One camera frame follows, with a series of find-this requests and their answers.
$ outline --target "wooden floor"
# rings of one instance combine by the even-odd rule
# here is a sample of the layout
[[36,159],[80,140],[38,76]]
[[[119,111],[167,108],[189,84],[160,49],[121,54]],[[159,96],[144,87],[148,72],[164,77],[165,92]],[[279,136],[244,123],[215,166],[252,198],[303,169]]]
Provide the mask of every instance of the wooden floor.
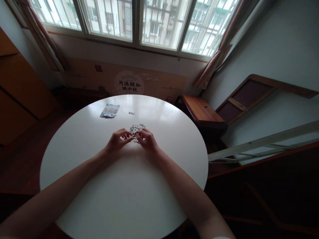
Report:
[[0,162],[0,193],[35,195],[40,192],[40,166],[44,152],[60,126],[76,110],[61,111],[44,129]]

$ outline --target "wall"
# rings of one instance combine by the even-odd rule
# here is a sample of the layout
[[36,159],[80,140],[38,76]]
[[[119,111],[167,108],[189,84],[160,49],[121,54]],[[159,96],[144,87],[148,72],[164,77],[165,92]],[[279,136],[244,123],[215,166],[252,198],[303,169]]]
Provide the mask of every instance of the wall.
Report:
[[[263,17],[203,98],[218,106],[250,74],[319,91],[319,2],[281,0]],[[235,123],[223,136],[228,147],[319,120],[319,96],[306,99],[276,92]]]
[[50,70],[42,53],[34,47],[29,37],[24,34],[8,5],[3,0],[0,1],[0,27],[49,89],[61,85],[59,75]]
[[198,95],[200,89],[192,86],[206,63],[180,59],[156,53],[97,43],[80,38],[50,34],[66,57],[101,61],[122,66],[171,73],[188,78],[183,94]]

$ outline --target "finger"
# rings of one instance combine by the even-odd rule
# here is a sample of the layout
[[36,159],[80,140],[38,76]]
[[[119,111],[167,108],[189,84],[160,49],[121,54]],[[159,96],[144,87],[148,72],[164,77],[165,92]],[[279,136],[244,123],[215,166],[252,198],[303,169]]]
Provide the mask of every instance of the finger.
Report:
[[142,130],[151,134],[151,132],[147,128],[142,128]]
[[143,140],[143,138],[139,134],[136,135],[136,138],[140,142],[140,144],[145,143],[145,141]]
[[117,132],[115,132],[115,134],[118,135],[118,136],[124,135],[124,134],[126,134],[126,135],[132,135],[132,133],[129,132],[129,131],[127,131],[126,129],[121,130],[121,131],[117,131]]
[[150,132],[148,131],[145,131],[145,130],[139,130],[139,131],[136,131],[135,133],[138,133],[138,134],[140,134],[140,135],[144,135],[144,136],[146,136],[146,135],[149,135],[150,134]]
[[141,136],[141,138],[142,138],[142,139],[144,139],[144,138],[145,138],[145,135],[144,135],[144,134],[142,134],[142,133],[137,133],[136,135]]
[[125,144],[131,142],[133,139],[134,139],[133,137],[130,137],[130,138],[128,138],[127,140],[124,140],[122,144],[125,145]]
[[125,130],[125,128],[119,129],[119,130],[115,131],[114,133],[122,131],[122,130]]

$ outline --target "pink curtain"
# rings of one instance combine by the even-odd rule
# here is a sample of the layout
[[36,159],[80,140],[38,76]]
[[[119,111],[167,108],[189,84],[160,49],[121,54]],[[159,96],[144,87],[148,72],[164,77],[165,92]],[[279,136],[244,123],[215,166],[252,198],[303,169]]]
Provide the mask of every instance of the pink curtain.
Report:
[[234,33],[236,33],[237,30],[239,30],[239,28],[243,25],[243,23],[245,22],[243,20],[247,19],[247,17],[253,11],[257,3],[258,1],[254,2],[254,6],[250,6],[250,4],[252,4],[251,0],[240,0],[236,8],[236,12],[232,15],[229,25],[218,46],[217,52],[209,60],[203,72],[199,75],[199,77],[193,83],[194,87],[200,88],[203,90],[207,88],[210,78],[214,70],[216,69],[218,63],[220,62],[221,59],[223,59],[223,57],[225,57],[224,54],[228,53],[228,51],[225,52],[225,50],[230,49],[230,47],[228,46],[235,35]]
[[20,11],[28,26],[28,29],[36,40],[50,68],[54,71],[68,70],[68,64],[50,38],[48,32],[32,8],[29,0],[18,0],[18,2]]

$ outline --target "table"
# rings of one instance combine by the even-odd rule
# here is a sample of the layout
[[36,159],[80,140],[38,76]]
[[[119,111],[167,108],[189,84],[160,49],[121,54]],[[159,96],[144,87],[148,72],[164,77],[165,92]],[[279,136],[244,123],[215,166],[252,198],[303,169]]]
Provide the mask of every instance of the table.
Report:
[[181,95],[177,97],[175,105],[179,100],[184,105],[182,110],[194,121],[203,137],[220,138],[226,133],[227,123],[203,98]]
[[[100,117],[107,103],[120,105],[113,119]],[[157,98],[120,95],[86,106],[59,128],[43,156],[41,190],[104,148],[114,131],[140,123],[204,189],[207,151],[191,119]],[[186,216],[141,145],[130,142],[115,157],[119,160],[84,186],[57,225],[75,239],[163,238],[175,230]]]

